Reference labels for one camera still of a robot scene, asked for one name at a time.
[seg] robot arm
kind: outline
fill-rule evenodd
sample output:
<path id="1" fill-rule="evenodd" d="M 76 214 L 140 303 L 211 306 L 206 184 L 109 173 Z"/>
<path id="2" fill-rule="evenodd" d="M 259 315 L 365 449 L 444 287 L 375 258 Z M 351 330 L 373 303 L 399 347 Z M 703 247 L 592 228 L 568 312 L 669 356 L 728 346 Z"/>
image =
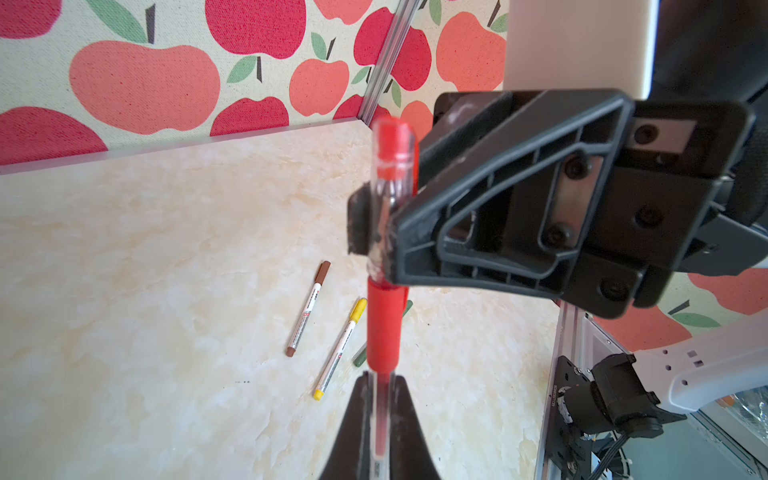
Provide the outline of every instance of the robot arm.
<path id="1" fill-rule="evenodd" d="M 735 102 L 617 90 L 443 94 L 419 194 L 389 223 L 387 280 L 562 298 L 617 318 L 655 305 L 674 271 L 737 275 L 768 257 L 753 224 L 768 166 L 762 151 L 743 158 L 753 122 Z M 361 255 L 367 195 L 349 199 L 349 251 Z"/>
<path id="2" fill-rule="evenodd" d="M 765 131 L 753 123 L 738 103 L 634 101 L 617 90 L 443 94 L 420 144 L 419 194 L 387 227 L 386 279 L 562 298 L 616 318 L 630 304 L 655 305 L 674 271 L 737 275 L 768 257 L 755 223 L 766 209 L 768 165 L 759 148 L 747 148 Z M 364 186 L 348 203 L 350 253 L 368 253 L 369 208 Z M 558 384 L 556 374 L 548 454 L 563 472 L 571 460 L 585 472 L 584 433 L 652 438 L 706 402 L 768 383 L 766 316 L 609 356 L 592 369 L 594 381 L 580 374 Z M 558 371 L 573 368 L 561 357 Z M 367 473 L 365 455 L 349 455 L 367 451 L 358 445 L 366 442 L 365 389 L 363 376 L 328 478 L 341 464 Z M 398 398 L 392 477 L 436 478 L 410 396 Z M 558 459 L 556 449 L 567 455 Z"/>

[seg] pen cap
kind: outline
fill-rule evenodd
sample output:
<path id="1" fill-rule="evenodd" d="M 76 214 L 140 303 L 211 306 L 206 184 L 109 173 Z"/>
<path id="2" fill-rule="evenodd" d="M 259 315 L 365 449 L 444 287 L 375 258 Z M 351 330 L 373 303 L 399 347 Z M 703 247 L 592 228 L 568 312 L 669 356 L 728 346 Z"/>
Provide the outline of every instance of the pen cap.
<path id="1" fill-rule="evenodd" d="M 411 179 L 415 146 L 416 135 L 408 123 L 390 116 L 376 119 L 373 124 L 373 161 L 376 179 Z"/>
<path id="2" fill-rule="evenodd" d="M 352 313 L 349 315 L 349 319 L 352 320 L 354 323 L 358 323 L 360 321 L 360 317 L 362 316 L 362 313 L 366 311 L 367 305 L 368 305 L 368 300 L 364 298 L 357 300 L 354 310 L 352 310 Z"/>

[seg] apple print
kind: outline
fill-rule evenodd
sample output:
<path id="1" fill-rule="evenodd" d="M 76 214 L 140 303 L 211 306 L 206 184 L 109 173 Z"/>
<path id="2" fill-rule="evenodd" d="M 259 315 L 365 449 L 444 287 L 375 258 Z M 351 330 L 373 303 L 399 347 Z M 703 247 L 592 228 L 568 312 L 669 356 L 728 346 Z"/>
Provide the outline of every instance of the apple print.
<path id="1" fill-rule="evenodd" d="M 659 307 L 640 309 L 630 306 L 614 320 L 595 318 L 624 348 L 630 352 L 672 345 L 692 337 L 687 328 L 665 315 Z"/>
<path id="2" fill-rule="evenodd" d="M 360 113 L 361 106 L 362 97 L 359 95 L 353 95 L 352 97 L 347 98 L 344 103 L 339 105 L 339 108 L 336 109 L 336 113 L 333 114 L 333 120 L 338 120 L 340 118 L 357 118 L 357 114 Z M 389 116 L 389 110 L 380 105 L 376 105 L 376 111 L 373 112 L 373 120 L 381 117 L 382 115 Z"/>
<path id="3" fill-rule="evenodd" d="M 149 135 L 202 124 L 219 99 L 219 71 L 189 45 L 155 50 L 122 41 L 98 41 L 69 67 L 74 95 L 105 124 Z"/>
<path id="4" fill-rule="evenodd" d="M 384 7 L 362 21 L 354 45 L 355 61 L 358 65 L 375 65 L 379 60 L 393 16 Z M 392 76 L 402 88 L 414 91 L 427 81 L 431 67 L 432 51 L 426 35 L 421 30 L 409 27 L 400 54 L 395 60 L 395 66 L 392 67 Z"/>
<path id="5" fill-rule="evenodd" d="M 504 80 L 505 49 L 504 38 L 485 30 L 473 14 L 461 12 L 440 33 L 437 72 L 458 91 L 493 90 Z"/>
<path id="6" fill-rule="evenodd" d="M 412 101 L 402 109 L 400 118 L 407 121 L 416 133 L 416 140 L 421 141 L 432 129 L 432 112 L 421 101 Z"/>
<path id="7" fill-rule="evenodd" d="M 224 50 L 284 59 L 304 39 L 306 5 L 304 0 L 206 0 L 205 19 Z"/>
<path id="8" fill-rule="evenodd" d="M 216 116 L 210 136 L 287 127 L 288 123 L 288 110 L 277 98 L 267 97 L 262 101 L 241 98 Z"/>
<path id="9" fill-rule="evenodd" d="M 323 17 L 333 20 L 341 18 L 344 25 L 356 23 L 368 11 L 373 0 L 315 0 Z"/>
<path id="10" fill-rule="evenodd" d="M 323 37 L 312 33 L 312 47 L 319 58 L 310 58 L 299 65 L 290 78 L 288 96 L 290 104 L 301 115 L 325 115 L 341 101 L 349 83 L 349 68 L 344 61 L 326 63 L 333 50 L 334 38 L 328 45 Z"/>
<path id="11" fill-rule="evenodd" d="M 0 1 L 0 38 L 45 35 L 61 14 L 61 0 Z"/>
<path id="12" fill-rule="evenodd" d="M 38 107 L 0 114 L 0 165 L 107 151 L 90 128 L 74 118 Z"/>
<path id="13" fill-rule="evenodd" d="M 709 290 L 728 310 L 753 315 L 768 308 L 768 270 L 750 268 L 739 276 L 705 276 L 688 273 L 691 283 Z"/>

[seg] table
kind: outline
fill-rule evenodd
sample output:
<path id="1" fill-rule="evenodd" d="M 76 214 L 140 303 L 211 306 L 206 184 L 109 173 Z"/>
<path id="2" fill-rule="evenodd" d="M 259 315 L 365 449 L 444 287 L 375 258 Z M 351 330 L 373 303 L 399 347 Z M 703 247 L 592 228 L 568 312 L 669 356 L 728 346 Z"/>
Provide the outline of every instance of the table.
<path id="1" fill-rule="evenodd" d="M 0 177 L 2 477 L 316 477 L 362 373 L 365 317 L 312 398 L 365 295 L 346 198 L 370 151 L 348 121 Z M 442 477 L 533 478 L 557 307 L 411 298 L 398 372 Z"/>

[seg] green leaf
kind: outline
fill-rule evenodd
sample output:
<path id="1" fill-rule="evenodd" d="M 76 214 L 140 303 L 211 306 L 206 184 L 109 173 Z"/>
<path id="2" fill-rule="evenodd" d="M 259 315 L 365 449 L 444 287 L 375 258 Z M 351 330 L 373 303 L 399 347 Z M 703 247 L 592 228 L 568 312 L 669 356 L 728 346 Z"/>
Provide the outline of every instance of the green leaf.
<path id="1" fill-rule="evenodd" d="M 503 14 L 491 23 L 491 30 L 496 33 L 504 33 L 507 31 L 507 14 Z"/>
<path id="2" fill-rule="evenodd" d="M 708 316 L 699 315 L 698 313 L 675 313 L 672 315 L 676 321 L 688 326 L 702 326 L 705 328 L 714 328 L 720 326 L 720 324 L 712 320 Z"/>
<path id="3" fill-rule="evenodd" d="M 392 82 L 392 101 L 395 102 L 398 108 L 400 107 L 400 85 L 396 81 Z"/>
<path id="4" fill-rule="evenodd" d="M 312 49 L 315 51 L 315 55 L 317 55 L 317 58 L 320 60 L 326 59 L 326 41 L 323 40 L 323 37 L 312 32 Z"/>
<path id="5" fill-rule="evenodd" d="M 116 34 L 133 43 L 147 43 L 144 27 L 115 0 L 85 0 L 96 16 Z"/>
<path id="6" fill-rule="evenodd" d="M 236 84 L 238 81 L 246 79 L 250 72 L 253 71 L 253 67 L 256 66 L 256 55 L 250 55 L 248 57 L 242 57 L 230 72 L 230 76 L 227 77 L 228 84 Z"/>
<path id="7" fill-rule="evenodd" d="M 355 75 L 355 77 L 352 79 L 352 84 L 354 85 L 356 83 L 359 83 L 359 82 L 365 80 L 366 79 L 366 75 L 368 74 L 368 70 L 369 69 L 370 69 L 370 67 L 360 68 L 360 71 L 357 72 L 357 75 Z"/>
<path id="8" fill-rule="evenodd" d="M 429 0 L 429 16 L 432 17 L 432 21 L 436 25 L 440 25 L 440 17 L 442 16 L 440 0 Z"/>

